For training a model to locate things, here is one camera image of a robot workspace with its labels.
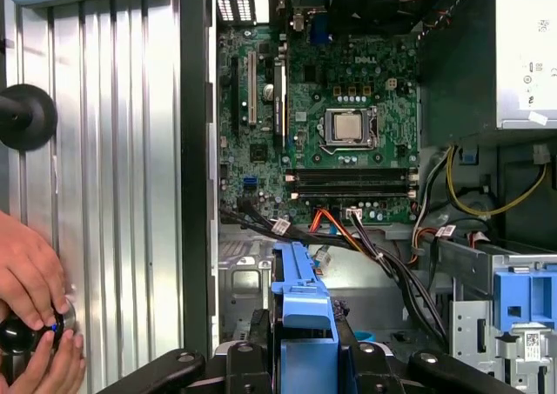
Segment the person's hand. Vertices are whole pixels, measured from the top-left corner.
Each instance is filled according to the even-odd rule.
[[[0,394],[75,394],[79,391],[85,375],[83,337],[66,331],[47,371],[53,340],[54,332],[47,331],[27,369],[11,387],[0,376]]]
[[[0,211],[0,300],[38,331],[56,323],[53,304],[60,314],[70,308],[64,286],[64,270],[52,248]]]

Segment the fan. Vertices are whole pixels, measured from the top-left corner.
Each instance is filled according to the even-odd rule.
[[[438,0],[327,0],[329,30],[333,35],[406,34],[437,2]]]

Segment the ribbed metal panel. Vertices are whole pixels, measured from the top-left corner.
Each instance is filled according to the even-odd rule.
[[[178,0],[5,2],[7,81],[57,136],[10,152],[10,212],[58,251],[85,335],[82,392],[182,344]]]

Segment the pci slot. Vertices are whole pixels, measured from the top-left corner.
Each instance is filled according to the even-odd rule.
[[[230,112],[232,122],[232,133],[237,137],[239,134],[240,125],[240,81],[239,81],[239,60],[238,57],[231,58],[231,99],[230,99]]]
[[[274,93],[275,144],[280,149],[286,149],[286,138],[288,137],[288,123],[286,120],[286,67],[285,61],[281,59],[275,59]]]
[[[258,123],[258,56],[247,52],[247,121],[250,126]]]
[[[412,197],[417,184],[407,169],[287,170],[291,198]]]

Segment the screw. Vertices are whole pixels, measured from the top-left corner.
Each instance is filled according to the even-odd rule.
[[[375,351],[375,348],[373,348],[372,344],[359,344],[359,348],[364,351],[365,353],[372,353],[373,351]]]
[[[238,348],[238,351],[239,351],[239,352],[244,352],[244,353],[246,353],[246,352],[251,352],[251,351],[253,351],[253,348],[252,348],[250,345],[248,345],[248,344],[243,344],[242,346],[240,346],[240,347]]]
[[[437,364],[438,359],[431,353],[420,353],[419,358],[428,364]]]
[[[189,353],[183,353],[178,357],[178,362],[191,362],[195,357]]]

